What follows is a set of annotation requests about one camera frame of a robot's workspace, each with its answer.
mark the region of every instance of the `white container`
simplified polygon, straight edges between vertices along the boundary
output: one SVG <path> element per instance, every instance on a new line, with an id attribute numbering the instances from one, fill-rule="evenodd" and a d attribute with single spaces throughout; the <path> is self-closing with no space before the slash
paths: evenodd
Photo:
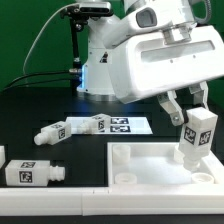
<path id="1" fill-rule="evenodd" d="M 78 134 L 95 134 L 99 131 L 104 131 L 110 127 L 111 117 L 106 114 L 98 114 L 83 121 L 77 127 Z"/>
<path id="2" fill-rule="evenodd" d="M 71 137 L 71 124 L 59 121 L 41 129 L 41 133 L 35 136 L 36 145 L 54 145 L 66 138 Z"/>
<path id="3" fill-rule="evenodd" d="M 0 169 L 5 163 L 5 148 L 4 146 L 0 146 Z"/>
<path id="4" fill-rule="evenodd" d="M 50 161 L 11 160 L 5 169 L 8 186 L 47 186 L 48 181 L 62 181 L 64 167 L 52 167 Z"/>

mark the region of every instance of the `blue light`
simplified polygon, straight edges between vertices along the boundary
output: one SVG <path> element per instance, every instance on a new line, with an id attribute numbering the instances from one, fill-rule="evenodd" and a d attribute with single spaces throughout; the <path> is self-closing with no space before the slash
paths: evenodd
<path id="1" fill-rule="evenodd" d="M 81 88 L 83 89 L 85 87 L 85 66 L 82 66 L 82 77 L 81 77 Z"/>

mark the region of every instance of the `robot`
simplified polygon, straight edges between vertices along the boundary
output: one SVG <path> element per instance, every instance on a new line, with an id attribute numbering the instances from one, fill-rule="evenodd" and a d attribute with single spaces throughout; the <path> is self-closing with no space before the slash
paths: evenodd
<path id="1" fill-rule="evenodd" d="M 173 125 L 183 125 L 178 151 L 184 167 L 196 170 L 210 152 L 217 122 L 208 109 L 206 81 L 224 74 L 221 37 L 212 26 L 197 27 L 211 18 L 210 1 L 203 1 L 203 19 L 192 12 L 200 0 L 124 0 L 123 19 L 113 15 L 108 2 L 77 2 L 65 14 L 76 31 L 89 26 L 79 95 L 123 103 L 157 96 Z M 175 90 L 185 87 L 199 107 L 184 113 Z"/>

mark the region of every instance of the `black cable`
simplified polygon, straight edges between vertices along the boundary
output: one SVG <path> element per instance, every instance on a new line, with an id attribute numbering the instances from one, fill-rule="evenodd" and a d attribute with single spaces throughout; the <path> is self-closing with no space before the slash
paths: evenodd
<path id="1" fill-rule="evenodd" d="M 43 84 L 43 83 L 59 82 L 59 81 L 71 81 L 71 80 L 74 80 L 74 79 L 71 79 L 71 78 L 70 79 L 69 78 L 67 78 L 67 79 L 52 79 L 52 80 L 46 80 L 46 81 L 40 81 L 40 82 L 31 82 L 29 84 L 25 83 L 25 84 L 20 84 L 20 85 L 16 85 L 16 86 L 6 87 L 2 90 L 2 92 L 8 91 L 13 88 L 27 86 L 27 85 L 35 85 L 35 84 Z"/>
<path id="2" fill-rule="evenodd" d="M 34 77 L 34 76 L 47 76 L 47 75 L 61 75 L 61 74 L 67 74 L 69 73 L 69 70 L 63 70 L 63 71 L 54 71 L 54 72 L 39 72 L 39 73 L 30 73 L 23 76 L 20 76 L 16 79 L 14 79 L 12 82 L 10 82 L 8 85 L 5 86 L 5 88 L 11 87 L 14 83 L 19 82 L 20 80 Z"/>

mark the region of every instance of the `white robot body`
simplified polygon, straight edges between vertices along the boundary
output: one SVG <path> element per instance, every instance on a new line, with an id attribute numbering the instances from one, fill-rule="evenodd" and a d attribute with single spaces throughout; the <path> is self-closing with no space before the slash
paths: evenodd
<path id="1" fill-rule="evenodd" d="M 115 94 L 123 103 L 181 89 L 224 74 L 224 45 L 212 26 L 195 28 L 187 43 L 166 45 L 161 32 L 137 35 L 108 58 Z"/>

